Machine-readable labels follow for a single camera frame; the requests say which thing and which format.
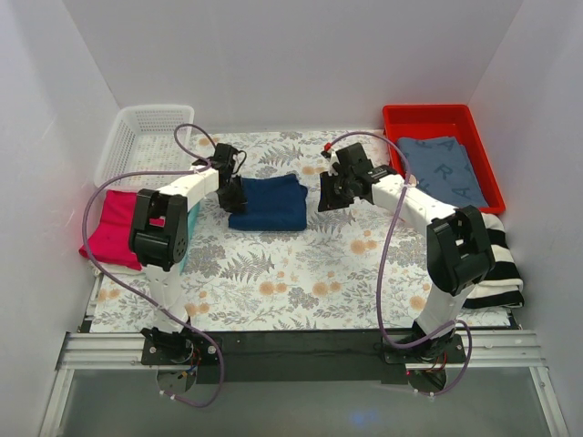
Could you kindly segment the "navy blue mickey t-shirt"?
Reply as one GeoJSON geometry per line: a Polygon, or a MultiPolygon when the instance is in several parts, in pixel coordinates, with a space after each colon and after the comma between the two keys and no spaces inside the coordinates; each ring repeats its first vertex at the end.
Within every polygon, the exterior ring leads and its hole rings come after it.
{"type": "Polygon", "coordinates": [[[308,189],[295,174],[276,178],[243,178],[245,211],[231,213],[229,228],[240,231],[304,231],[308,189]]]}

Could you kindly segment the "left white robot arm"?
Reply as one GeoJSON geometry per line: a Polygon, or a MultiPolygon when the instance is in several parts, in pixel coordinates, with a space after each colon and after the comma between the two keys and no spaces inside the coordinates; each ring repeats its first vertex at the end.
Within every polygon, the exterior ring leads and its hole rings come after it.
{"type": "Polygon", "coordinates": [[[166,361],[183,364],[198,354],[195,334],[183,326],[189,315],[180,275],[200,202],[215,193],[229,213],[245,210],[239,171],[246,157],[245,151],[219,143],[213,156],[196,160],[187,174],[137,194],[128,245],[146,273],[150,297],[159,305],[154,326],[142,334],[166,361]]]}

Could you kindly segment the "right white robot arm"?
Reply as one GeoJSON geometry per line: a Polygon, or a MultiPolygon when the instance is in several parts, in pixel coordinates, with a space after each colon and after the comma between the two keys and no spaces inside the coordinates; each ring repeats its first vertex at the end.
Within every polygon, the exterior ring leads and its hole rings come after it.
{"type": "Polygon", "coordinates": [[[393,340],[386,332],[382,336],[394,351],[427,358],[441,354],[471,289],[496,264],[482,213],[432,198],[393,168],[375,166],[359,143],[337,151],[326,145],[322,156],[329,167],[320,175],[319,211],[348,208],[362,199],[424,236],[432,281],[424,309],[404,339],[393,340]]]}

